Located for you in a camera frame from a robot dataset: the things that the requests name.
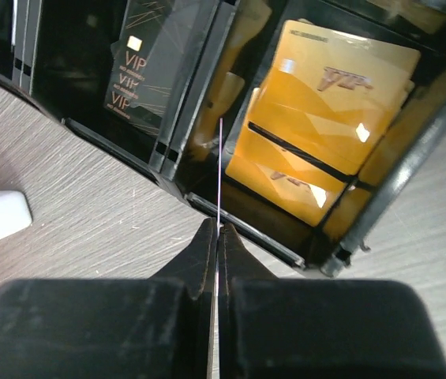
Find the black three-compartment card tray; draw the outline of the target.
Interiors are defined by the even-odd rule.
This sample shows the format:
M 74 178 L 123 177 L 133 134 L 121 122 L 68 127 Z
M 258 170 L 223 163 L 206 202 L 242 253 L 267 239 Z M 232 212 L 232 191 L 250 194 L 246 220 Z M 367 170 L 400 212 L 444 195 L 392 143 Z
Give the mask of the black three-compartment card tray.
M 222 117 L 223 220 L 292 268 L 336 276 L 446 131 L 446 1 L 198 1 L 156 137 L 104 107 L 129 2 L 0 1 L 0 86 L 207 215 Z M 421 55 L 400 110 L 315 227 L 226 173 L 288 20 Z

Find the gold VIP credit card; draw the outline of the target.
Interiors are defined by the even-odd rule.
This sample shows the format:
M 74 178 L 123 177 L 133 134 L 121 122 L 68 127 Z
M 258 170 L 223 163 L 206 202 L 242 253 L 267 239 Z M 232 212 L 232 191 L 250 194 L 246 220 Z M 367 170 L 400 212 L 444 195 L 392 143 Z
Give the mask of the gold VIP credit card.
M 218 146 L 218 171 L 217 171 L 217 203 L 216 203 L 216 236 L 217 236 L 217 243 L 216 243 L 216 273 L 215 273 L 215 295 L 216 295 L 216 318 L 215 318 L 215 342 L 216 345 L 214 347 L 214 354 L 213 354 L 213 363 L 214 363 L 214 370 L 212 373 L 215 373 L 216 375 L 213 378 L 219 378 L 218 374 L 218 368 L 219 368 L 219 252 L 218 252 L 218 242 L 219 242 L 219 235 L 220 235 L 220 227 L 221 227 L 221 187 L 222 187 L 222 155 L 223 155 L 223 118 L 219 118 L 219 146 Z

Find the gold cards stack in tray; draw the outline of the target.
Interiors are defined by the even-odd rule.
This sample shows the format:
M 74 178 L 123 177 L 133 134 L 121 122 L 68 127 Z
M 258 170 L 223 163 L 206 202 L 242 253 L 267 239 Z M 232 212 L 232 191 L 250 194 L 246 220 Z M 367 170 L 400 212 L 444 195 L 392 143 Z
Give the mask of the gold cards stack in tray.
M 286 21 L 227 175 L 315 227 L 400 110 L 420 57 L 398 44 Z

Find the black VIP cards in tray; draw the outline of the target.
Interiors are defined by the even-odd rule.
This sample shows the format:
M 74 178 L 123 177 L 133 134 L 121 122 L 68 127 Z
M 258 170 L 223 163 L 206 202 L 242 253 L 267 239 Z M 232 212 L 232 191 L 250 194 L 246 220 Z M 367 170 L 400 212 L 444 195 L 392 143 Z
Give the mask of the black VIP cards in tray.
M 156 137 L 189 42 L 198 1 L 130 1 L 104 107 Z

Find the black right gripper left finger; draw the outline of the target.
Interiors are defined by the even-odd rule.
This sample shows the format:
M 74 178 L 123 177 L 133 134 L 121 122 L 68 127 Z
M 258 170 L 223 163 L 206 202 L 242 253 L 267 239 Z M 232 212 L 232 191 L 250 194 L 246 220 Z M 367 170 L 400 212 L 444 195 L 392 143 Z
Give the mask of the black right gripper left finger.
M 0 378 L 208 378 L 215 221 L 147 279 L 0 286 Z

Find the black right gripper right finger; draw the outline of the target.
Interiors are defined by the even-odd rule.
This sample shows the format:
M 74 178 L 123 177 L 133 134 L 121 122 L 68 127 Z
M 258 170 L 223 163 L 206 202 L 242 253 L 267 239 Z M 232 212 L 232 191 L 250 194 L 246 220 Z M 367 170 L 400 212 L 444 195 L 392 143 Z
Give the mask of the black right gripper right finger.
M 392 280 L 284 279 L 224 225 L 219 270 L 223 378 L 446 378 L 424 302 Z

